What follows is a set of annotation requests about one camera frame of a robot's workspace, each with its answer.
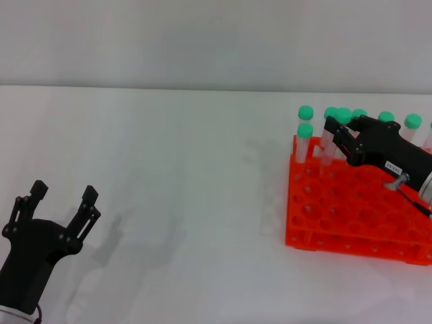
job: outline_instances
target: white tabletop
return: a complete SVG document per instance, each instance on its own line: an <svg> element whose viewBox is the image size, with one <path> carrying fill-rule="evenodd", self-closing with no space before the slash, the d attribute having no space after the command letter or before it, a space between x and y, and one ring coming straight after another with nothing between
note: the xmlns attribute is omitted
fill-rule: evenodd
<svg viewBox="0 0 432 324"><path fill-rule="evenodd" d="M45 323L425 323L432 268L284 246L301 105L419 112L432 96L0 87L0 211L43 180L35 217L102 212L60 261ZM9 251L0 239L0 262Z"/></svg>

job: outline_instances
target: green cap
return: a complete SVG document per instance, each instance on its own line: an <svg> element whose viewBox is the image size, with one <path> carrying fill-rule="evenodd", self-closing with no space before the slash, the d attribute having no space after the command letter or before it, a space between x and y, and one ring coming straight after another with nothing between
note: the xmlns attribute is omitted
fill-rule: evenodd
<svg viewBox="0 0 432 324"><path fill-rule="evenodd" d="M367 116L367 111L365 111L364 109L355 109L352 112L352 117L360 117L361 115L365 115Z"/></svg>
<svg viewBox="0 0 432 324"><path fill-rule="evenodd" d="M378 116L378 120L382 122L394 122L394 115L389 111L382 111Z"/></svg>
<svg viewBox="0 0 432 324"><path fill-rule="evenodd" d="M421 117L416 113L410 113L405 118L405 126L410 130L416 130L421 125Z"/></svg>
<svg viewBox="0 0 432 324"><path fill-rule="evenodd" d="M301 106L298 110L298 117L301 120L311 120L313 117L313 108L311 106Z"/></svg>
<svg viewBox="0 0 432 324"><path fill-rule="evenodd" d="M297 136L301 138L310 138L313 133L313 127L310 124L300 124L297 128Z"/></svg>
<svg viewBox="0 0 432 324"><path fill-rule="evenodd" d="M336 107L328 107L325 110L324 118L327 119L327 117L329 117L329 116L332 116L334 118L335 115L336 115L336 110L338 110L338 108L336 108Z"/></svg>
<svg viewBox="0 0 432 324"><path fill-rule="evenodd" d="M339 108L336 111L335 119L337 122L346 125L351 122L352 112L348 108Z"/></svg>

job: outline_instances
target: test tube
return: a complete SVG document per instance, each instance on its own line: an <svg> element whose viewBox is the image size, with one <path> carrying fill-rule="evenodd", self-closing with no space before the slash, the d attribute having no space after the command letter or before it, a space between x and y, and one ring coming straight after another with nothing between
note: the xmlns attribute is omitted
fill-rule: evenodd
<svg viewBox="0 0 432 324"><path fill-rule="evenodd" d="M338 108L336 108L336 107L328 107L325 110L324 119L327 119L327 117L329 117L329 116L335 117L337 109ZM329 132L328 130L324 129L321 140L319 141L319 146L324 150L324 148L327 146L327 143L331 142L332 138L333 138L333 134L331 132Z"/></svg>
<svg viewBox="0 0 432 324"><path fill-rule="evenodd" d="M310 124L300 124L297 128L297 147L296 162L304 163L309 149L309 141L313 133L313 127Z"/></svg>
<svg viewBox="0 0 432 324"><path fill-rule="evenodd" d="M405 140L411 142L414 134L420 128L421 125L421 117L416 113L410 113L405 118L405 127L402 130L402 136Z"/></svg>
<svg viewBox="0 0 432 324"><path fill-rule="evenodd" d="M311 122L313 108L311 106L301 106L298 110L298 125Z"/></svg>
<svg viewBox="0 0 432 324"><path fill-rule="evenodd" d="M389 111L382 111L378 115L378 120L381 120L382 122L394 122L394 115Z"/></svg>
<svg viewBox="0 0 432 324"><path fill-rule="evenodd" d="M423 150L432 154L432 123L429 128L429 133L427 134L427 138L425 143L423 144Z"/></svg>
<svg viewBox="0 0 432 324"><path fill-rule="evenodd" d="M355 109L352 112L352 118L358 118L360 116L367 116L367 111L365 111L364 109ZM353 137L357 137L358 136L358 132L355 131L352 133Z"/></svg>
<svg viewBox="0 0 432 324"><path fill-rule="evenodd" d="M348 108L339 108L336 111L335 119L337 122L345 126L346 124L351 122L352 112ZM346 159L346 156L342 153L340 149L337 148L335 153L335 159L344 160Z"/></svg>

